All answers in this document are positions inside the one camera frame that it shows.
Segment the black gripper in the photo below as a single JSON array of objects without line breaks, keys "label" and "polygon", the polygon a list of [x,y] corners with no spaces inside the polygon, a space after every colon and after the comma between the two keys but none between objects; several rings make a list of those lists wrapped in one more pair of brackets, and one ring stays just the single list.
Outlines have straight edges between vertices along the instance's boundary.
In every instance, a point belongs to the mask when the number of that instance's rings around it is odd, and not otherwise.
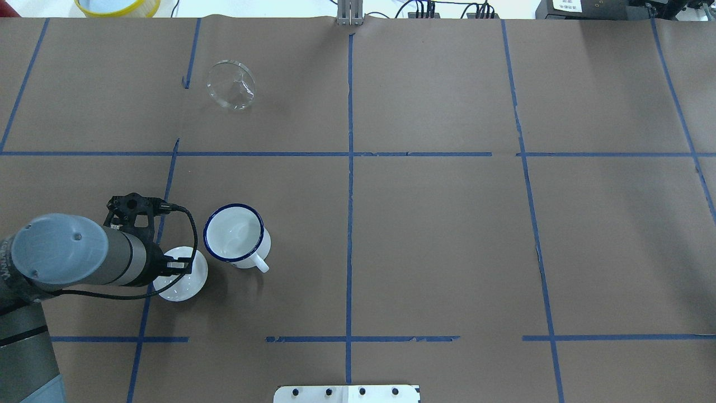
[{"label": "black gripper", "polygon": [[[138,193],[113,196],[106,204],[108,214],[105,227],[123,233],[130,247],[130,258],[121,278],[183,277],[194,270],[197,255],[197,228],[188,209],[162,198],[145,197]],[[154,239],[157,217],[181,212],[189,219],[194,233],[189,257],[171,257],[164,254]]]}]

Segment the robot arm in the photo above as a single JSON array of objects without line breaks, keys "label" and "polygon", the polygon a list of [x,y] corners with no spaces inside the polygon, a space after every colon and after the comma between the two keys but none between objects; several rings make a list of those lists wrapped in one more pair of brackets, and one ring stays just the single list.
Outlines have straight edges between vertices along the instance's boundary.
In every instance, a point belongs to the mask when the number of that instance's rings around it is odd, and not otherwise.
[{"label": "robot arm", "polygon": [[[177,285],[192,272],[199,232],[186,207],[130,193],[112,196],[107,211],[102,224],[83,216],[44,214],[2,240],[3,402],[67,400],[44,301],[59,296],[145,300],[168,286],[140,295],[91,292],[81,286],[140,288],[161,277]],[[188,257],[164,254],[154,239],[154,222],[172,212],[189,219],[194,244]]]}]

